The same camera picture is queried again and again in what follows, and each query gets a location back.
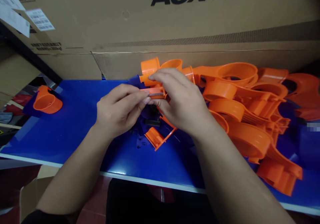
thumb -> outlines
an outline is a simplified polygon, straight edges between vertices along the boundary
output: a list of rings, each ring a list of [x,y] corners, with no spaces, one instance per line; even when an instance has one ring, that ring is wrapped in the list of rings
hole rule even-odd
[[[171,107],[169,105],[169,103],[167,102],[167,100],[165,99],[153,99],[153,102],[156,106],[158,106],[158,108],[160,109],[160,111],[168,118],[168,116],[170,116],[170,110]]]
[[[150,98],[146,99],[146,101],[145,101],[145,100],[141,101],[140,103],[138,103],[138,104],[131,110],[131,112],[129,113],[128,118],[127,118],[127,125],[128,125],[128,126],[132,127],[132,126],[136,123],[138,117],[139,117],[140,114],[141,114],[141,111],[144,109],[144,107],[146,106],[146,103],[147,103],[149,100],[150,100]]]

black sleeve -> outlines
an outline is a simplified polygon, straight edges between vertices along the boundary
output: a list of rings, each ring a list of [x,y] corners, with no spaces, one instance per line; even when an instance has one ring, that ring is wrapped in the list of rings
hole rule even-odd
[[[47,214],[40,210],[30,213],[21,224],[70,224],[64,215]]]

forearm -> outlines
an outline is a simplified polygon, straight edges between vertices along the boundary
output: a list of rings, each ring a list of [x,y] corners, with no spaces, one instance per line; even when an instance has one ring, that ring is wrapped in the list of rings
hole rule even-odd
[[[193,139],[208,198],[221,222],[294,223],[217,123]]]
[[[50,214],[71,214],[82,208],[99,175],[112,140],[91,127],[84,140],[53,178],[37,209]]]

hand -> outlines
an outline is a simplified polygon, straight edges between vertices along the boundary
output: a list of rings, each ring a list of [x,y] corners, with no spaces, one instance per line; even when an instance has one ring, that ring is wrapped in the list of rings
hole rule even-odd
[[[171,98],[170,104],[165,99],[155,99],[149,104],[157,105],[172,125],[191,136],[212,124],[217,125],[199,88],[181,72],[172,68],[159,69],[149,79],[162,83]]]
[[[151,100],[148,92],[120,84],[97,103],[95,127],[110,139],[125,133],[136,123],[142,109]]]

fingernail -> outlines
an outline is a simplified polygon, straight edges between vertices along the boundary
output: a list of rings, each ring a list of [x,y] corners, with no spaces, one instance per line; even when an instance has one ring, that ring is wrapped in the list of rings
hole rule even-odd
[[[150,97],[146,97],[144,100],[143,100],[143,103],[144,104],[148,104],[148,102],[151,100]]]

